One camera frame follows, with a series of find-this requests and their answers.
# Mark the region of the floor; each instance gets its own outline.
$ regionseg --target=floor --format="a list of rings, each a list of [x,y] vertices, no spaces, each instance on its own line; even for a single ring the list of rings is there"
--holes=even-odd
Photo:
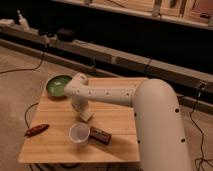
[[[38,65],[39,59],[32,56],[9,50],[0,46],[0,72],[18,68],[33,68]],[[24,121],[25,110],[33,103],[39,101],[40,94],[46,81],[60,74],[73,76],[78,71],[65,68],[44,61],[36,71],[22,71],[0,75],[0,171],[27,171],[30,170],[26,164],[17,162],[19,152],[24,141],[26,124]],[[186,130],[189,150],[192,162],[200,157],[201,136],[189,118],[190,107],[181,105],[184,127]],[[29,122],[32,119],[35,108],[29,111]],[[195,111],[194,118],[205,134],[204,153],[206,158],[213,158],[213,116],[204,112]],[[44,170],[63,171],[58,164],[41,165]],[[104,171],[107,164],[83,164],[75,171]],[[212,171],[204,164],[206,171]],[[137,164],[111,164],[111,171],[139,170]]]

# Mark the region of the power strip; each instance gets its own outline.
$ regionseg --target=power strip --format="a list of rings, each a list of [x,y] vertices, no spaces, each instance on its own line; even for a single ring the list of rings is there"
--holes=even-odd
[[[13,26],[15,24],[15,21],[13,19],[1,19],[0,20],[0,26]]]

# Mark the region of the shelf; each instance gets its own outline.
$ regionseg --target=shelf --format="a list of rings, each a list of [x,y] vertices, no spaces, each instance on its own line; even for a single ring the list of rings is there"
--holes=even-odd
[[[161,16],[158,17],[152,16],[154,0],[141,0],[141,1],[115,0],[116,3],[119,3],[123,6],[126,5],[125,6],[126,8],[119,7],[118,5],[110,3],[107,0],[94,0],[89,5],[86,5],[84,3],[84,0],[52,0],[52,1],[82,6],[86,8],[105,10],[109,12],[126,14],[136,17],[142,17],[152,20],[175,23],[200,29],[213,30],[213,27],[208,26],[208,23],[193,21],[192,18],[190,17],[190,11],[193,6],[194,0],[181,0],[181,1],[178,0],[177,4],[173,9],[169,9],[169,0],[163,0],[160,10]],[[186,1],[184,9],[181,9],[183,8],[181,7],[182,1]]]

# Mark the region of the white cup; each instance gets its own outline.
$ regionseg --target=white cup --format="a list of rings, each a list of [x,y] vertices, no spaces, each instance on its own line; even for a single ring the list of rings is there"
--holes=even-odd
[[[90,128],[83,122],[77,122],[71,126],[69,137],[75,144],[84,146],[89,138]]]

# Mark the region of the black cable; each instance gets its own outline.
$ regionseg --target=black cable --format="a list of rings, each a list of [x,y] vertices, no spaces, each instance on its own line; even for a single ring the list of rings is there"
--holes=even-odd
[[[117,2],[115,2],[115,1],[113,1],[113,0],[106,0],[106,1],[109,1],[109,2],[115,4],[115,5],[119,6],[119,7],[126,8],[125,6],[123,6],[123,5],[121,5],[121,4],[117,3]]]
[[[2,72],[0,72],[0,74],[6,74],[6,73],[10,73],[10,72],[19,72],[19,71],[34,71],[34,70],[37,70],[42,65],[42,63],[44,61],[44,55],[45,55],[45,51],[43,51],[43,53],[42,53],[41,60],[40,60],[39,64],[34,68],[13,69],[13,70],[8,70],[8,71],[2,71]]]
[[[106,171],[109,171],[110,163],[107,164]]]
[[[144,75],[145,76],[149,76],[148,75],[148,69],[149,69],[149,66],[150,66],[150,63],[152,62],[152,59],[150,58],[149,59],[149,62],[146,64],[146,66],[144,67]]]
[[[44,171],[37,163],[34,163],[38,170]]]
[[[73,164],[73,165],[68,166],[68,165],[65,165],[65,164],[60,163],[59,165],[60,165],[63,169],[74,169],[74,168],[78,167],[80,164],[79,164],[79,163],[76,163],[76,164]]]
[[[160,17],[160,20],[161,20],[161,19],[162,19],[162,14],[161,14],[161,13],[159,13],[158,15],[159,15],[159,17]]]
[[[196,3],[197,3],[197,0],[194,0],[194,3],[193,3],[193,5],[192,5],[192,9],[194,9]]]
[[[30,167],[30,170],[31,170],[31,171],[34,171],[34,170],[33,170],[32,164],[29,164],[29,167]]]
[[[200,100],[202,91],[204,91],[204,89],[199,89],[198,96],[197,96],[196,101],[195,101],[195,103],[194,103],[194,105],[192,107],[192,111],[190,112],[190,119],[191,119],[191,121],[193,122],[193,124],[195,125],[195,127],[198,129],[198,131],[201,133],[201,144],[200,144],[201,157],[196,158],[194,160],[195,167],[196,167],[197,171],[205,171],[205,169],[203,167],[203,163],[207,163],[210,167],[213,168],[213,164],[210,163],[210,162],[213,161],[213,159],[206,159],[205,158],[205,154],[204,154],[204,150],[203,150],[203,144],[204,144],[204,140],[205,140],[204,139],[205,138],[204,132],[199,127],[199,125],[195,122],[195,120],[193,119],[193,114],[194,114],[196,106],[197,106],[197,104],[198,104],[198,102]]]
[[[26,123],[26,125],[27,125],[28,128],[30,128],[30,126],[29,126],[29,124],[28,124],[28,121],[27,121],[27,114],[28,114],[28,111],[29,111],[33,106],[36,106],[36,105],[38,105],[38,103],[34,103],[34,104],[30,105],[30,106],[27,108],[27,110],[25,111],[25,113],[24,113],[25,123]]]

